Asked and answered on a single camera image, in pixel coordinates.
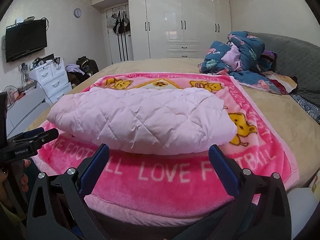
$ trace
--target cabinet door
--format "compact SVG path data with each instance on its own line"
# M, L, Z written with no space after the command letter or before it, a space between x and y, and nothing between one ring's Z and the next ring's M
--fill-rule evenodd
M164 3L165 0L146 0L150 58L167 57Z
M200 42L200 0L182 0L184 42Z
M217 40L218 25L215 0L200 0L200 37L201 50L206 55L211 44Z
M167 42L184 42L181 0L164 0L164 17Z
M129 0L133 59L150 58L146 0Z
M215 0L218 23L218 41L227 42L231 32L231 13L229 0Z

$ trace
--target cabinet handle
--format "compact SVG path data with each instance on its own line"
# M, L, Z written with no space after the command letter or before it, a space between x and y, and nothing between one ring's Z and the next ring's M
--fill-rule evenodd
M59 85L59 83L60 83L60 80L59 80L57 83L52 84L52 86L53 86L54 88L56 88L56 87Z

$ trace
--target blue gripper pad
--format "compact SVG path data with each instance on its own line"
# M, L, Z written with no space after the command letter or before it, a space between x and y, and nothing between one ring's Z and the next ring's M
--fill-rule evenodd
M228 195L237 197L240 193L239 180L218 149L216 145L209 148L209 160Z
M92 193L94 186L109 160L110 152L108 145L101 145L97 151L98 153L94 153L93 160L80 178L79 194L82 198Z
M44 132L44 129L42 127L39 127L37 129L33 129L31 131L25 132L24 137L30 138L30 137L36 136L40 133L43 133L43 132Z

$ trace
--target cartoon bear print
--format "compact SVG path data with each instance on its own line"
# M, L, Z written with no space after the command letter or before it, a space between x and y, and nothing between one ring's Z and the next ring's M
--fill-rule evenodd
M247 137L250 133L257 133L257 128L247 122L243 113L231 113L229 117L237 126L237 134L230 143L233 145L248 146L249 143L241 142L241 137Z
M214 94L216 93L216 91L223 89L221 83L208 83L207 81L190 81L190 84L191 87L204 88Z
M130 84L132 83L132 80L116 80L115 78L109 78L105 80L104 87L117 89L117 90L126 90Z

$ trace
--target beige bed sheet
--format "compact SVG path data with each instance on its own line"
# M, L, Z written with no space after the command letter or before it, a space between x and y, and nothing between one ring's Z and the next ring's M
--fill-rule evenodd
M74 88L69 94L81 92L99 78L130 72L198 73L201 59L150 59L126 61L106 67ZM276 132L294 153L300 173L299 186L303 186L320 167L320 126L290 97L244 88L257 104ZM39 127L50 109L43 112L29 127Z

